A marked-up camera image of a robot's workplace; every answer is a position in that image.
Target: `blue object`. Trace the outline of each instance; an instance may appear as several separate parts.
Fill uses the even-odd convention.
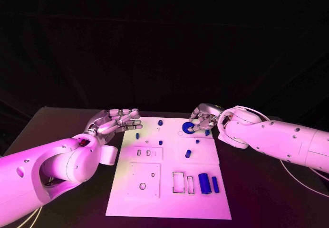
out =
[[[187,130],[190,127],[193,127],[193,125],[195,125],[195,124],[190,123],[190,122],[185,122],[185,123],[183,123],[182,129],[183,129],[183,132],[185,132],[186,134],[193,134],[193,133],[195,133],[195,132],[189,132],[189,130]]]
[[[211,193],[211,183],[206,173],[200,173],[199,175],[199,182],[200,182],[200,192],[202,194]]]
[[[190,157],[190,150],[186,151],[185,157],[189,158]]]
[[[218,189],[218,179],[216,179],[216,177],[212,177],[211,179],[212,179],[212,184],[213,184],[213,190],[215,190],[216,193],[219,193],[219,189]]]

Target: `circular hole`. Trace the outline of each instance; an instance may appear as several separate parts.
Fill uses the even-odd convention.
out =
[[[138,188],[140,188],[140,190],[144,190],[144,189],[146,189],[146,183],[141,183],[141,184],[138,185]]]

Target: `table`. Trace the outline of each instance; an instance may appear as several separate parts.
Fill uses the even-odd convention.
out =
[[[86,122],[99,110],[42,108],[4,155],[20,152],[82,133]],[[141,116],[189,118],[190,113],[143,112]],[[309,191],[287,174],[276,158],[250,147],[237,149],[212,129],[232,220],[185,218],[137,218],[105,216],[114,166],[98,166],[88,182],[61,195],[42,208],[35,228],[89,227],[327,227],[329,198]],[[110,145],[121,147],[123,133]],[[329,193],[316,174],[303,166],[287,164],[294,176],[314,190]],[[16,228],[27,216],[4,226]]]

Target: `black background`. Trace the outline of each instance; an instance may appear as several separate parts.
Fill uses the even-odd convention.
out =
[[[43,106],[242,105],[327,131],[327,31],[319,1],[3,1],[1,153]]]

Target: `white board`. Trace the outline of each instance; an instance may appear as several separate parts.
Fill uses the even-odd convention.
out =
[[[231,219],[212,134],[206,136],[205,131],[183,133],[182,124],[187,119],[141,117],[140,120],[143,128],[124,132],[107,216]],[[137,148],[162,151],[162,156],[137,156]],[[192,151],[189,158],[185,158],[186,149]],[[131,169],[133,163],[140,164],[136,170]],[[159,165],[160,173],[157,196],[156,179],[144,178],[151,177],[147,173],[157,172],[154,165]],[[185,193],[173,193],[173,172],[183,172]],[[208,195],[200,193],[199,173],[208,173],[209,176],[212,193]],[[192,176],[193,183],[187,182],[187,176]],[[213,191],[212,176],[218,179],[219,193]],[[146,189],[140,190],[143,181],[151,184],[146,184]],[[195,194],[189,194],[187,185],[193,186]]]

